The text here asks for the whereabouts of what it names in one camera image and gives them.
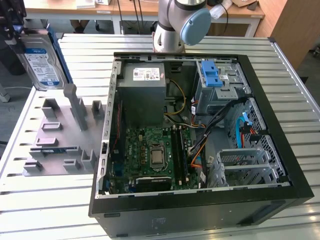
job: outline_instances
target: blue latch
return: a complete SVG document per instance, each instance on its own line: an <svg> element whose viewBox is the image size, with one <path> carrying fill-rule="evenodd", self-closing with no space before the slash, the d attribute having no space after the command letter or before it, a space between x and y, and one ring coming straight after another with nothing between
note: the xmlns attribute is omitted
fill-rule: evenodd
<svg viewBox="0 0 320 240"><path fill-rule="evenodd" d="M224 84L219 78L219 69L216 67L214 61L201 61L202 72L207 87L222 87Z"/></svg>

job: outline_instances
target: hard drive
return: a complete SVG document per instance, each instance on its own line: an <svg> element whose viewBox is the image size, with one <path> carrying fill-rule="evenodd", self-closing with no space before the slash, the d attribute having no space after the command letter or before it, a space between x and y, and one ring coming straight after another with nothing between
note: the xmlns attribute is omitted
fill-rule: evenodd
<svg viewBox="0 0 320 240"><path fill-rule="evenodd" d="M30 76L34 87L40 91L63 89L73 83L54 31L25 29L21 34L24 53L17 56Z"/></svg>

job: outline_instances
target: yellow wire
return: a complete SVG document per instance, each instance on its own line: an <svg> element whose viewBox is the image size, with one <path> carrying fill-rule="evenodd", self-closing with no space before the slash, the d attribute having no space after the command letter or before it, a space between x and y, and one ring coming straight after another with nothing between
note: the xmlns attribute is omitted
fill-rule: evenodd
<svg viewBox="0 0 320 240"><path fill-rule="evenodd" d="M177 86L177 88L180 90L180 92L182 93L182 95L183 95L183 105L182 105L182 108L179 111L165 112L164 115L176 115L176 114L179 114L185 109L185 106L186 106L186 96L185 96L184 91L181 89L181 87L174 80L170 79L170 82L173 82Z"/></svg>

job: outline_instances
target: slotted metal table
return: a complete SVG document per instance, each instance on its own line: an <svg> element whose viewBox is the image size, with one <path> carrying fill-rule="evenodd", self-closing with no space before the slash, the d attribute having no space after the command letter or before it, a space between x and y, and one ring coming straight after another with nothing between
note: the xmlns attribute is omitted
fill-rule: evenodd
<svg viewBox="0 0 320 240"><path fill-rule="evenodd" d="M84 103L106 103L114 52L151 52L145 35L65 34L60 46ZM276 43L266 38L206 37L187 53L248 55L314 198L288 208L258 226L192 231L148 239L320 239L320 109ZM24 177L21 173L36 137L46 97L68 105L62 90L33 88L0 161L1 239L105 240L88 217L92 174Z"/></svg>

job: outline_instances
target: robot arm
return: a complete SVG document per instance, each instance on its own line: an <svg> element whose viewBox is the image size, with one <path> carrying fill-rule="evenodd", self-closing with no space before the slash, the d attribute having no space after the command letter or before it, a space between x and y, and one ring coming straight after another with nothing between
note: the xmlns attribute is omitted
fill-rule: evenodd
<svg viewBox="0 0 320 240"><path fill-rule="evenodd" d="M23 0L0 0L0 40L4 40L16 53L24 53L20 33L27 16Z"/></svg>
<svg viewBox="0 0 320 240"><path fill-rule="evenodd" d="M153 46L156 52L180 53L184 44L195 45L207 34L211 15L207 0L159 1L158 26Z"/></svg>

